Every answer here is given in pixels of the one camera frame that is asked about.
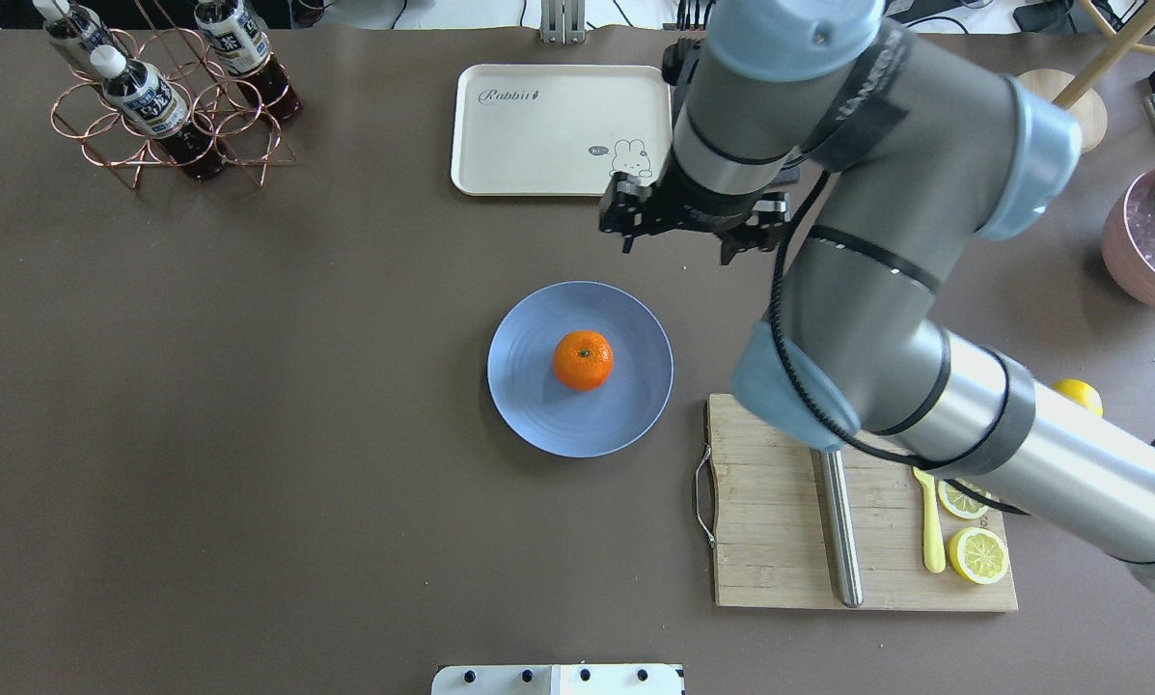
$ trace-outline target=light blue joint cap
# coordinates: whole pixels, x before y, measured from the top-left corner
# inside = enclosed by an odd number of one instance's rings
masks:
[[[856,416],[839,387],[790,339],[788,357],[812,401],[842,429],[858,432],[859,416]],[[753,335],[748,338],[744,356],[740,356],[740,364],[736,365],[736,373],[731,375],[731,393],[751,413],[813,449],[837,451],[843,446],[841,439],[812,417],[805,402],[800,401],[792,388],[788,373],[778,361],[770,324],[766,321],[753,324]]]
[[[1027,91],[1013,76],[1004,76],[1014,91],[1018,130],[1006,188],[997,210],[976,230],[977,237],[992,241],[1014,237],[1044,215],[1075,172],[1083,141],[1071,114]]]
[[[833,74],[864,53],[885,0],[732,0],[718,6],[706,47],[737,74],[800,82]]]

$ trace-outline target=blue plate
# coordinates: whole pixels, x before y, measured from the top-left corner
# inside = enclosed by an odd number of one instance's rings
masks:
[[[596,330],[612,344],[612,374],[574,391],[551,373],[556,344]],[[521,439],[560,456],[590,457],[633,444],[671,395],[671,344],[642,302],[601,282],[544,286],[513,307],[495,330],[487,382],[504,421]]]

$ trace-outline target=table surface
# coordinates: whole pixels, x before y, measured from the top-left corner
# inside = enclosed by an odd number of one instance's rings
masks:
[[[701,409],[725,391],[770,257],[696,233],[621,255],[594,199],[448,181],[476,62],[656,65],[629,28],[274,36],[307,111],[295,167],[140,192],[49,129],[67,75],[0,32],[0,694],[427,692],[469,663],[672,662],[688,692],[1155,692],[1155,597],[1093,546],[1011,518],[1009,615],[718,608],[693,521]],[[1094,38],[940,37],[1000,72],[1074,72]],[[934,319],[1043,381],[1095,383],[1155,434],[1155,311],[1100,256],[1155,166],[1154,58],[1098,91],[1105,143],[1041,223],[975,242]],[[812,172],[807,173],[812,179]],[[485,383],[504,313],[594,279],[653,309],[671,402],[620,453],[566,461]]]

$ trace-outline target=white bottle cap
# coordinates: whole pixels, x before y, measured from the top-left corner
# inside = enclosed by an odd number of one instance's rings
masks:
[[[122,74],[122,70],[126,70],[126,55],[113,45],[98,45],[89,59],[92,61],[92,67],[97,68],[104,79],[114,79],[114,76]]]
[[[40,16],[49,21],[60,20],[70,13],[70,3],[67,0],[32,0]]]

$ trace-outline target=yellow knife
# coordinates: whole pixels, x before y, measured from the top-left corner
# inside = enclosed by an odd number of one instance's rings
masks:
[[[947,550],[941,544],[941,521],[938,518],[938,490],[933,476],[917,468],[911,468],[911,474],[921,480],[921,493],[924,498],[924,567],[934,574],[941,574],[947,568]]]

